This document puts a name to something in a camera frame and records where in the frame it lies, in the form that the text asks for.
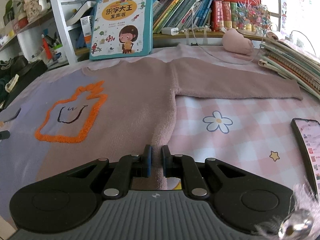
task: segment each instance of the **sweater sleeve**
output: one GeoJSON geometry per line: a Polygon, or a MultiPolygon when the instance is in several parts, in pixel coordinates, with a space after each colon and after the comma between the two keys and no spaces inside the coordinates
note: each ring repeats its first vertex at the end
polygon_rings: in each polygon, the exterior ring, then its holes
{"type": "Polygon", "coordinates": [[[231,69],[195,58],[171,62],[177,95],[200,98],[298,98],[295,80],[231,69]]]}

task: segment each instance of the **teal book border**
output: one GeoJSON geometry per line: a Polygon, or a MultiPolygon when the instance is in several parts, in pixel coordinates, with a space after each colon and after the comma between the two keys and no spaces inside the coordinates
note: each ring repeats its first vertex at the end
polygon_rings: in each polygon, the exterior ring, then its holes
{"type": "MultiPolygon", "coordinates": [[[[96,18],[97,13],[97,6],[100,0],[97,0],[94,12],[94,19],[96,18]]],[[[143,48],[142,51],[134,52],[132,54],[123,54],[117,53],[112,55],[99,55],[99,56],[92,56],[91,54],[91,47],[90,47],[90,54],[89,59],[97,60],[97,59],[108,59],[108,58],[120,58],[120,57],[142,57],[147,56],[150,54],[152,47],[153,47],[153,37],[152,37],[152,4],[153,0],[146,0],[146,8],[145,8],[145,19],[144,19],[144,29],[143,29],[143,48]]],[[[93,19],[93,27],[91,33],[91,44],[93,39],[93,30],[95,21],[93,19]]]]}

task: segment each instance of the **sweater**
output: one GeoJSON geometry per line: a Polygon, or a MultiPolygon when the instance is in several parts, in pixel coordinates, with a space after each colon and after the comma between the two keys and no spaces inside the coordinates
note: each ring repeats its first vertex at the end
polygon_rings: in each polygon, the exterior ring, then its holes
{"type": "Polygon", "coordinates": [[[153,147],[151,178],[134,187],[166,189],[160,149],[176,120],[175,95],[201,98],[298,98],[298,84],[273,75],[229,69],[195,58],[171,62],[146,57],[109,68],[77,70],[42,83],[22,105],[0,113],[15,117],[0,142],[0,215],[20,188],[92,160],[118,161],[153,147]]]}

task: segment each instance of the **white cable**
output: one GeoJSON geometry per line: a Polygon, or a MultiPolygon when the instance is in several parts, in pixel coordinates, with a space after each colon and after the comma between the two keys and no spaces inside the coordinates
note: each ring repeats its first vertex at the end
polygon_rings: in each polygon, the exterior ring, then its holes
{"type": "Polygon", "coordinates": [[[309,43],[310,43],[310,45],[311,45],[311,47],[312,47],[312,49],[313,49],[313,52],[314,52],[315,55],[317,56],[316,51],[315,51],[315,49],[313,48],[312,43],[311,43],[311,41],[308,39],[308,37],[307,37],[305,34],[303,34],[302,32],[300,32],[300,31],[293,30],[293,31],[291,32],[291,35],[290,35],[290,38],[291,38],[291,39],[292,39],[292,37],[293,37],[293,34],[292,34],[293,32],[298,32],[298,33],[301,33],[303,36],[305,36],[305,37],[307,38],[307,40],[309,41],[309,43]]]}
{"type": "Polygon", "coordinates": [[[193,37],[195,38],[196,43],[198,44],[198,46],[199,46],[205,53],[209,54],[211,57],[214,57],[215,59],[220,60],[220,61],[222,61],[222,62],[224,62],[224,63],[235,64],[235,65],[247,65],[247,64],[249,64],[250,62],[252,62],[252,61],[258,56],[258,54],[260,53],[261,47],[259,48],[258,53],[252,58],[252,60],[250,60],[250,61],[248,61],[248,62],[246,62],[246,63],[228,62],[228,61],[225,61],[225,60],[223,60],[223,59],[220,59],[220,58],[215,57],[214,55],[210,54],[207,50],[205,50],[205,49],[198,43],[198,41],[197,41],[197,39],[196,39],[195,31],[193,30],[193,24],[194,24],[194,22],[193,22],[193,16],[194,16],[194,11],[193,11],[193,9],[192,9],[192,10],[191,10],[191,29],[192,29],[193,37]]]}

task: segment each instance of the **pink and white checkered tablecloth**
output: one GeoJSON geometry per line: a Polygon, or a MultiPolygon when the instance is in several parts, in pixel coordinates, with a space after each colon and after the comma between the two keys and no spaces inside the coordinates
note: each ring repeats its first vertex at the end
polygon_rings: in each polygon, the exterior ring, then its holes
{"type": "MultiPolygon", "coordinates": [[[[207,46],[218,58],[243,63],[223,47],[207,46]]],[[[181,57],[194,57],[213,64],[274,74],[257,63],[235,65],[223,63],[206,54],[200,47],[178,45],[176,48],[154,49],[148,57],[165,62],[181,57]]],[[[123,58],[130,62],[140,57],[123,58]]],[[[98,62],[84,61],[45,73],[16,99],[27,96],[40,82],[50,82],[83,66],[100,69],[117,64],[120,59],[98,62]]],[[[246,171],[292,188],[303,183],[305,170],[292,133],[293,118],[320,121],[319,100],[303,91],[304,99],[201,99],[176,96],[177,121],[168,143],[172,154],[192,156],[197,162],[215,157],[246,171]]],[[[169,180],[173,188],[176,180],[169,180]]]]}

